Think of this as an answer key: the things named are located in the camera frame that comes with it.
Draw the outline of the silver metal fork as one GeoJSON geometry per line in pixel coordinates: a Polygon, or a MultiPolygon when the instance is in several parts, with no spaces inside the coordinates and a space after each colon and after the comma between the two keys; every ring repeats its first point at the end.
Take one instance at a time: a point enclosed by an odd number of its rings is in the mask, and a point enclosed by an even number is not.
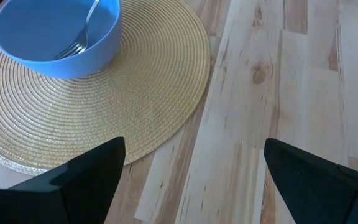
{"type": "Polygon", "coordinates": [[[60,60],[63,58],[67,58],[76,54],[80,54],[84,52],[88,47],[88,24],[90,22],[91,16],[94,13],[94,10],[97,8],[100,0],[94,0],[92,4],[82,30],[77,35],[76,39],[63,51],[61,51],[58,55],[56,55],[53,60],[60,60]]]}

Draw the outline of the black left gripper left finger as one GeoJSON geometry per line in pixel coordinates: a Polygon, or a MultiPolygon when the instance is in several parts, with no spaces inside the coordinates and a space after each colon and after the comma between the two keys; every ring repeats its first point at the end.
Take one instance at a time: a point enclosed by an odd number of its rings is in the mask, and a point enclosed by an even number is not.
{"type": "Polygon", "coordinates": [[[0,224],[104,224],[126,147],[116,137],[43,174],[0,189],[0,224]]]}

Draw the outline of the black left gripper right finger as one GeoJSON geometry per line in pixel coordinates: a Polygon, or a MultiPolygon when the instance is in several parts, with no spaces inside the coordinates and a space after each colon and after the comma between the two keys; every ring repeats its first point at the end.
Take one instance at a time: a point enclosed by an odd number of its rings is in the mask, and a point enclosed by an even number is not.
{"type": "Polygon", "coordinates": [[[274,138],[264,157],[296,224],[358,224],[358,171],[274,138]]]}

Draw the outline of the round woven straw placemat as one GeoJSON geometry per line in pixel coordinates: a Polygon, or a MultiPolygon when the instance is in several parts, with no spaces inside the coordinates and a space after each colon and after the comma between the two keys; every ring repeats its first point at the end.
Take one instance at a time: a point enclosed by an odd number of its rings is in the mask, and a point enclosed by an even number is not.
{"type": "Polygon", "coordinates": [[[122,136],[126,163],[168,141],[209,78],[207,32],[183,0],[123,0],[120,49],[83,78],[50,78],[0,51],[0,164],[39,175],[122,136]]]}

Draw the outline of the blue round bowl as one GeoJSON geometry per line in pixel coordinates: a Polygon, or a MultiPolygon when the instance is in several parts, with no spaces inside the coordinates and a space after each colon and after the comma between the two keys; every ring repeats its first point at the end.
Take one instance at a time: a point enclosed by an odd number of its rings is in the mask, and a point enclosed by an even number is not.
{"type": "Polygon", "coordinates": [[[94,0],[8,0],[0,10],[0,50],[54,78],[79,78],[105,67],[119,51],[120,0],[100,0],[88,24],[88,47],[53,60],[82,30],[94,0]]]}

